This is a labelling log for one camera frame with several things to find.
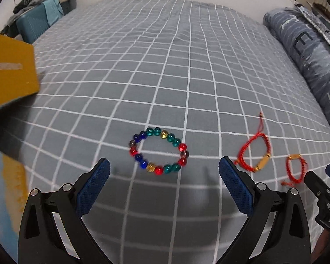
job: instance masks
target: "red bead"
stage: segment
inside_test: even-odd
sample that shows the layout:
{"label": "red bead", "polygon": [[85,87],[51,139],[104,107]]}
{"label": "red bead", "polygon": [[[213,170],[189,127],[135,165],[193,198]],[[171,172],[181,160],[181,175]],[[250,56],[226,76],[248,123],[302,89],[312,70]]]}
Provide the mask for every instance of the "red bead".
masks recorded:
{"label": "red bead", "polygon": [[185,166],[187,164],[187,159],[186,158],[181,158],[177,162],[180,166]]}
{"label": "red bead", "polygon": [[183,152],[183,151],[185,151],[186,149],[187,149],[187,145],[186,145],[185,143],[181,143],[181,144],[178,145],[178,150],[179,150],[180,152]]}
{"label": "red bead", "polygon": [[136,146],[131,147],[131,149],[129,149],[129,153],[131,154],[131,156],[138,154],[137,147]]}
{"label": "red bead", "polygon": [[161,166],[156,167],[154,170],[155,174],[162,174],[163,172],[164,172],[164,168]]}

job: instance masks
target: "grid-patterned bedsheet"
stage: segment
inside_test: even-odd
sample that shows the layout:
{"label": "grid-patterned bedsheet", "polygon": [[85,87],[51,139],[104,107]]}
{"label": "grid-patterned bedsheet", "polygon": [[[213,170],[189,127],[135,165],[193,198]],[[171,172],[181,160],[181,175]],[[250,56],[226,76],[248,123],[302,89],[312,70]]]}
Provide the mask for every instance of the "grid-patterned bedsheet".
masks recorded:
{"label": "grid-patterned bedsheet", "polygon": [[[12,111],[0,149],[25,164],[29,189],[42,191],[109,159],[111,176],[83,219],[114,263],[213,263],[224,253],[246,216],[220,180],[218,161],[235,159],[256,133],[260,111],[273,154],[253,179],[286,190],[280,182],[293,153],[326,179],[330,127],[318,103],[282,45],[234,10],[106,0],[61,19],[36,41],[35,53],[41,90]],[[188,144],[191,156],[178,174],[156,176],[129,156],[129,140],[148,126]],[[178,158],[158,137],[140,148],[157,164]],[[255,164],[265,150],[257,140],[247,161]],[[293,173],[299,170],[294,163]],[[298,189],[313,247],[321,232],[316,199],[305,185]]]}

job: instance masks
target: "colorful bead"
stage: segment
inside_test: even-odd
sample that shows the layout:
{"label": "colorful bead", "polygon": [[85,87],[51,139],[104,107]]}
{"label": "colorful bead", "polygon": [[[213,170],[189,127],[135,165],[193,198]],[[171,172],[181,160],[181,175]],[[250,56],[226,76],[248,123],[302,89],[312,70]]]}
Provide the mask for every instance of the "colorful bead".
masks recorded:
{"label": "colorful bead", "polygon": [[156,165],[154,165],[153,163],[148,163],[148,165],[147,165],[148,172],[154,172],[155,168],[156,168]]}
{"label": "colorful bead", "polygon": [[147,139],[147,134],[146,134],[144,131],[141,131],[141,132],[139,133],[139,136],[140,136],[140,138],[143,139],[143,140]]}
{"label": "colorful bead", "polygon": [[133,140],[136,142],[136,143],[139,143],[141,141],[141,138],[138,134],[134,134],[133,135]]}
{"label": "colorful bead", "polygon": [[182,157],[182,158],[188,158],[189,157],[189,151],[182,151],[181,153],[180,153],[180,156]]}
{"label": "colorful bead", "polygon": [[136,154],[134,155],[134,158],[136,159],[136,161],[140,162],[143,160],[143,155],[142,154]]}
{"label": "colorful bead", "polygon": [[154,135],[155,135],[155,136],[159,136],[160,133],[161,133],[161,129],[160,129],[159,127],[155,127],[155,128],[154,128]]}
{"label": "colorful bead", "polygon": [[187,159],[186,158],[181,158],[177,162],[181,166],[185,166],[187,164]]}
{"label": "colorful bead", "polygon": [[172,141],[174,147],[178,147],[179,144],[181,144],[181,139],[176,138]]}
{"label": "colorful bead", "polygon": [[178,172],[181,169],[181,165],[178,163],[174,163],[171,167],[173,172]]}
{"label": "colorful bead", "polygon": [[154,129],[152,127],[148,127],[145,133],[147,134],[147,136],[153,136]]}
{"label": "colorful bead", "polygon": [[132,148],[133,146],[136,146],[136,142],[134,140],[131,140],[128,145],[130,148]]}
{"label": "colorful bead", "polygon": [[166,164],[165,166],[164,166],[164,173],[165,174],[169,174],[169,173],[171,173],[172,172],[172,166],[170,165],[170,164]]}
{"label": "colorful bead", "polygon": [[136,146],[133,146],[131,149],[129,149],[129,153],[131,154],[131,156],[135,156],[136,154],[138,154]]}
{"label": "colorful bead", "polygon": [[166,130],[162,130],[161,133],[160,133],[160,137],[161,137],[162,139],[166,139],[168,134],[169,134],[168,131],[166,131]]}
{"label": "colorful bead", "polygon": [[178,150],[180,152],[185,151],[187,149],[187,145],[185,143],[181,143],[178,145]]}
{"label": "colorful bead", "polygon": [[145,169],[148,165],[148,161],[147,160],[142,160],[141,162],[139,162],[139,165],[142,169]]}
{"label": "colorful bead", "polygon": [[[180,159],[177,163],[166,164],[164,167],[156,166],[153,163],[148,163],[147,160],[143,159],[143,155],[137,151],[137,143],[141,140],[146,139],[148,136],[160,136],[162,139],[167,139],[168,142],[172,143],[174,147],[178,147],[180,151]],[[134,134],[133,140],[129,142],[129,153],[139,162],[139,166],[143,169],[146,169],[148,172],[154,172],[156,175],[161,175],[163,173],[169,174],[171,172],[178,172],[181,167],[187,164],[187,158],[189,157],[189,152],[187,151],[187,145],[181,143],[181,139],[175,138],[173,133],[169,133],[166,130],[162,130],[159,127],[148,127],[145,131],[141,131],[139,134]]]}
{"label": "colorful bead", "polygon": [[154,170],[154,173],[158,174],[158,175],[163,174],[163,172],[164,172],[164,168],[161,167],[161,166],[156,167],[155,170]]}
{"label": "colorful bead", "polygon": [[166,139],[167,139],[170,143],[172,143],[173,140],[175,139],[175,135],[172,134],[172,133],[170,133],[169,135],[167,135]]}

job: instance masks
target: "yellow bead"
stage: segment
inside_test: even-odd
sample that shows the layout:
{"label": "yellow bead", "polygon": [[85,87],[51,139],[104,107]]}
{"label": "yellow bead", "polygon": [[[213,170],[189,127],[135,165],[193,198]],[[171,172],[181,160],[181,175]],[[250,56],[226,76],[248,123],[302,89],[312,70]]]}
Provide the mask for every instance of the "yellow bead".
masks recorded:
{"label": "yellow bead", "polygon": [[160,133],[160,137],[163,138],[163,139],[166,139],[168,134],[169,134],[168,131],[162,130],[162,132]]}
{"label": "yellow bead", "polygon": [[153,163],[148,163],[148,165],[147,165],[147,171],[148,172],[154,172],[154,170],[155,170],[156,167],[157,166],[154,165]]}

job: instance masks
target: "red cord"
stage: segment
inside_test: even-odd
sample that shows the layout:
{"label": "red cord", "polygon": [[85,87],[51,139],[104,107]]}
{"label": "red cord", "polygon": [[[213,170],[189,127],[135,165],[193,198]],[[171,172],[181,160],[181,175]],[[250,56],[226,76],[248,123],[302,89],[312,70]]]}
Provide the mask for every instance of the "red cord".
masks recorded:
{"label": "red cord", "polygon": [[245,153],[245,151],[247,150],[247,148],[249,147],[249,145],[255,140],[257,139],[258,137],[262,137],[264,142],[265,142],[265,145],[266,145],[266,156],[267,155],[271,155],[271,146],[270,146],[270,142],[269,142],[269,139],[268,137],[262,133],[262,131],[264,130],[264,123],[263,123],[263,113],[261,112],[259,114],[259,117],[260,117],[260,120],[259,120],[259,126],[258,126],[258,131],[257,133],[251,137],[247,143],[245,143],[243,145],[243,147],[240,149],[240,151],[238,152],[238,155],[237,155],[237,160],[234,161],[234,164],[237,165],[239,164],[243,169],[247,170],[247,171],[250,171],[250,172],[256,172],[256,169],[249,166],[245,160],[243,159],[243,154]]}
{"label": "red cord", "polygon": [[[308,169],[308,163],[305,161],[305,159],[302,158],[301,155],[299,155],[298,158],[293,158],[291,157],[293,155],[290,155],[286,158],[286,171],[287,171],[287,175],[289,176],[289,179],[291,182],[287,182],[287,181],[283,181],[281,182],[282,185],[289,185],[291,187],[293,187],[295,184],[299,184],[300,182],[303,181],[305,174],[307,173],[307,169]],[[299,179],[294,178],[294,176],[291,173],[291,167],[290,167],[290,160],[296,160],[299,159],[299,161],[301,162],[301,175],[299,176]]]}

